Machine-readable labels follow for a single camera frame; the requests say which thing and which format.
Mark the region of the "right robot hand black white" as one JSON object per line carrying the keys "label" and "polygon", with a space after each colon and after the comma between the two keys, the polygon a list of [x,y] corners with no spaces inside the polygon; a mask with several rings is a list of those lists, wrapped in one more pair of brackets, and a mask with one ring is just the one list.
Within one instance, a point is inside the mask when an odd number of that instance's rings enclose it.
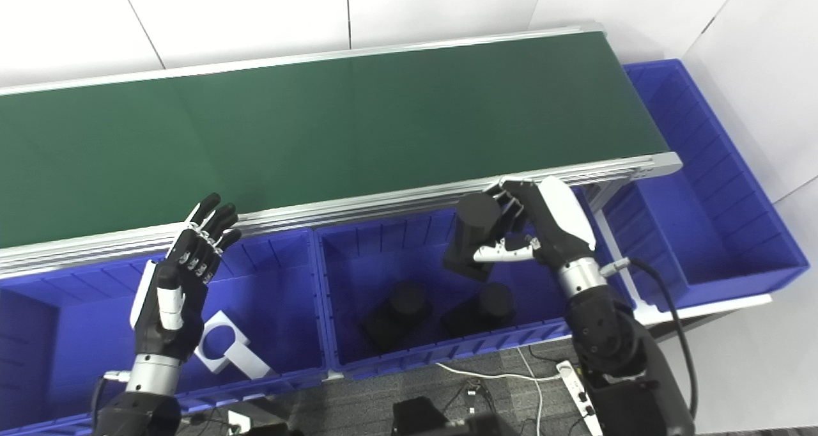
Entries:
{"label": "right robot hand black white", "polygon": [[596,238],[575,192],[556,176],[541,180],[504,176],[483,191],[500,217],[475,262],[535,260],[550,269],[593,258]]}

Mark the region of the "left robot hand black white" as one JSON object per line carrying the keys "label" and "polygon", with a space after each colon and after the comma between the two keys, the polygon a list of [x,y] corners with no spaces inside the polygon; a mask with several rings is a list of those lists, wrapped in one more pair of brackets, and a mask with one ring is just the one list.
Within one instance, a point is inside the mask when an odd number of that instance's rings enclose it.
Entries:
{"label": "left robot hand black white", "polygon": [[193,207],[166,253],[146,262],[129,315],[135,354],[192,357],[203,336],[208,284],[225,250],[242,237],[237,221],[233,203],[209,194]]}

